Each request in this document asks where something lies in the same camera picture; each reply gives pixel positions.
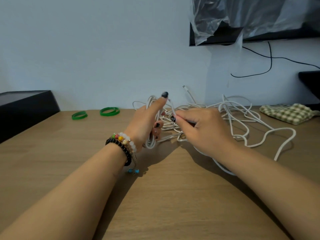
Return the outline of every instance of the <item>clear plastic wrap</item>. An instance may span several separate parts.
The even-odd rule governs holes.
[[[243,28],[243,38],[299,29],[308,22],[320,28],[320,0],[192,0],[190,22],[196,45],[206,41],[221,22]]]

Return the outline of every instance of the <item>black wire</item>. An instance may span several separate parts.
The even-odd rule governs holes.
[[[291,59],[288,59],[288,58],[286,58],[286,57],[272,57],[272,54],[271,54],[271,46],[270,46],[270,42],[269,42],[269,41],[268,41],[268,44],[269,44],[269,48],[270,48],[270,56],[264,56],[264,55],[259,54],[258,52],[255,52],[255,51],[253,51],[253,50],[251,50],[251,49],[249,49],[249,48],[247,48],[247,47],[244,47],[244,46],[242,46],[242,48],[244,48],[244,49],[246,49],[246,50],[249,50],[249,51],[251,51],[251,52],[253,52],[253,53],[255,53],[255,54],[259,55],[259,56],[263,56],[263,57],[265,57],[265,58],[270,58],[270,59],[271,59],[271,65],[270,65],[270,69],[269,69],[268,71],[270,71],[271,68],[272,68],[272,59],[286,59],[286,60],[290,60],[290,61],[292,61],[292,62],[294,62],[294,63],[303,64],[303,65],[308,65],[308,66],[313,66],[313,67],[316,67],[316,68],[318,68],[318,69],[320,70],[320,67],[318,67],[318,66],[316,66],[316,65],[312,65],[312,64],[308,64],[308,63],[304,63],[304,62],[299,62],[299,61],[291,60]],[[257,75],[265,74],[265,73],[267,73],[268,71],[263,72],[263,73],[260,73],[260,74],[250,75],[250,76],[257,76]],[[234,75],[232,75],[232,74],[231,74],[231,76],[233,76],[233,77],[238,77],[238,78],[239,78],[239,77],[248,77],[248,76],[234,76]]]
[[[248,49],[248,48],[246,48],[246,47],[243,47],[243,48],[245,48],[245,49],[247,49],[247,50],[250,50],[250,51],[252,51],[252,52],[254,52],[254,53],[256,53],[256,54],[258,54],[258,55],[261,55],[261,56],[264,56],[264,57],[268,57],[268,58],[270,58],[270,68],[269,68],[269,70],[267,70],[266,72],[263,72],[263,73],[259,73],[259,74],[253,74],[253,75],[249,75],[249,76],[258,76],[258,75],[262,75],[262,74],[265,74],[265,73],[267,73],[267,72],[269,72],[270,70],[271,70],[271,68],[272,68],[272,51],[271,51],[271,45],[270,45],[270,42],[268,41],[268,45],[269,45],[269,50],[270,50],[270,57],[268,57],[268,56],[264,56],[264,55],[261,55],[261,54],[259,54],[259,53],[257,53],[257,52],[255,52],[255,51],[253,51],[253,50],[250,50],[250,49]],[[231,76],[233,76],[233,77],[237,77],[237,78],[241,78],[241,77],[248,77],[248,76],[234,76],[234,75],[232,75],[232,73],[230,73],[231,74]]]

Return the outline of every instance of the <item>hand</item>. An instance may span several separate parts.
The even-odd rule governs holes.
[[[176,123],[186,138],[202,153],[219,160],[237,143],[216,108],[177,110]],[[193,127],[186,120],[194,121]]]
[[[150,133],[155,136],[156,141],[160,139],[163,122],[155,121],[155,117],[167,100],[168,93],[164,92],[148,109],[146,109],[146,106],[142,106],[134,113],[133,119],[124,133],[134,142],[137,152],[142,149],[142,145],[150,136]]]

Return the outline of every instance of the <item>white cable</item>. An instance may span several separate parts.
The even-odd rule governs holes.
[[[182,105],[182,106],[179,106],[177,108],[174,108],[174,105],[172,103],[172,101],[170,99],[168,99],[169,101],[169,104],[166,104],[167,106],[171,107],[170,110],[166,109],[166,108],[163,108],[164,112],[165,112],[165,115],[161,115],[162,114],[162,109],[158,111],[156,117],[155,117],[155,120],[158,121],[158,120],[162,120],[163,121],[163,127],[162,127],[162,131],[169,131],[169,130],[174,130],[175,132],[177,132],[176,134],[172,134],[172,135],[169,135],[169,136],[166,136],[164,138],[162,138],[161,140],[159,140],[158,142],[163,142],[163,141],[168,141],[168,140],[171,140],[175,137],[177,137],[177,141],[187,141],[187,139],[180,139],[181,136],[183,135],[183,131],[180,129],[180,127],[172,122],[170,120],[170,117],[171,115],[176,115],[175,113],[175,110],[187,110],[187,109],[191,109],[191,108],[211,108],[211,107],[214,107],[214,108],[217,108],[219,110],[219,112],[221,113],[224,113],[222,114],[222,118],[224,120],[228,120],[229,121],[229,124],[230,124],[230,133],[231,135],[234,137],[234,139],[237,139],[237,140],[243,140],[244,141],[244,145],[246,147],[250,147],[250,148],[253,148],[253,147],[257,147],[259,145],[262,145],[264,143],[264,141],[266,140],[266,137],[268,134],[274,132],[274,131],[279,131],[279,130],[291,130],[292,131],[292,136],[289,137],[288,139],[286,139],[286,141],[284,141],[282,143],[282,145],[279,147],[275,157],[274,157],[274,161],[277,161],[278,160],[278,157],[282,151],[282,149],[284,148],[284,146],[289,143],[295,136],[296,136],[296,131],[292,128],[289,128],[289,127],[285,127],[285,128],[277,128],[277,129],[274,129],[272,128],[270,125],[266,124],[265,122],[263,122],[261,120],[261,116],[259,113],[251,110],[252,108],[252,103],[245,97],[243,96],[230,96],[230,97],[226,97],[225,95],[222,95],[222,102],[219,102],[219,103],[216,103],[216,104],[212,104],[212,105],[209,105],[209,106],[206,106],[206,105],[203,105],[203,104],[197,104],[196,101],[194,100],[193,96],[191,95],[191,93],[189,92],[189,90],[187,89],[186,86],[183,86],[183,88],[188,92],[188,94],[190,95],[191,99],[193,100],[193,104],[189,103],[188,105]],[[250,103],[250,106],[249,108],[246,108],[244,107],[242,104],[238,103],[238,102],[235,102],[235,101],[230,101],[229,99],[230,98],[241,98],[241,99],[245,99],[247,100],[249,103]],[[146,105],[146,108],[150,107],[150,105],[155,101],[157,100],[157,97],[156,96],[150,96],[147,103],[142,103],[142,102],[139,102],[139,101],[134,101],[132,103],[134,109],[135,106],[134,106],[134,103],[135,102],[139,102],[139,103],[142,103],[142,104],[145,104]],[[236,117],[233,116],[232,112],[235,111],[235,112],[240,112],[243,114],[243,117],[245,118],[244,120],[241,120],[241,119],[237,119]],[[233,133],[233,125],[232,125],[232,121],[237,121],[238,123],[240,123],[245,129],[246,129],[246,132],[243,134],[243,135],[236,135]],[[248,145],[248,141],[247,141],[247,136],[249,135],[250,133],[250,130],[249,128],[244,124],[244,122],[246,123],[250,123],[250,122],[253,122],[253,123],[259,123],[259,124],[262,124],[264,126],[266,126],[267,128],[269,128],[269,130],[264,134],[262,140],[257,143],[257,144],[254,144],[254,145]],[[154,146],[156,145],[156,141],[155,141],[155,137],[153,135],[151,135],[147,140],[146,140],[146,143],[145,143],[145,147],[148,148],[148,149],[152,149],[154,148]],[[213,161],[218,165],[219,168],[221,168],[224,172],[228,173],[228,174],[231,174],[231,175],[235,175],[234,173],[230,172],[229,170],[226,170],[225,168],[223,168],[214,158],[213,158]]]

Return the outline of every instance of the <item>green checkered fabric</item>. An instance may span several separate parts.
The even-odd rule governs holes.
[[[293,125],[310,120],[313,116],[320,116],[320,111],[311,110],[302,104],[263,105],[260,107],[260,112]]]

